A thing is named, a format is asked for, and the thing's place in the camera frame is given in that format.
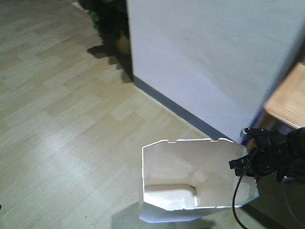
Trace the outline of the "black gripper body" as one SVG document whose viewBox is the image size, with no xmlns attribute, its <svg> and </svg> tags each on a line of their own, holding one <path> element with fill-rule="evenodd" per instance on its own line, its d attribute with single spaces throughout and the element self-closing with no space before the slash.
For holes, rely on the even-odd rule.
<svg viewBox="0 0 305 229">
<path fill-rule="evenodd" d="M 285 142 L 266 147 L 256 146 L 251 152 L 239 159 L 229 161 L 230 169 L 236 176 L 264 177 L 289 167 L 290 150 Z"/>
</svg>

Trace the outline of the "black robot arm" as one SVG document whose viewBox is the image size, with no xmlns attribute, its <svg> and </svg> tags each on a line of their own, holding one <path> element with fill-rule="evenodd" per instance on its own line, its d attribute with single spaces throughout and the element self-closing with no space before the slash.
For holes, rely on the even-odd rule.
<svg viewBox="0 0 305 229">
<path fill-rule="evenodd" d="M 303 127 L 283 135 L 259 128 L 244 128 L 240 133 L 244 139 L 252 139 L 255 147 L 235 160 L 229 161 L 236 176 L 264 177 L 277 172 L 281 182 L 290 165 L 305 157 L 305 129 Z"/>
</svg>

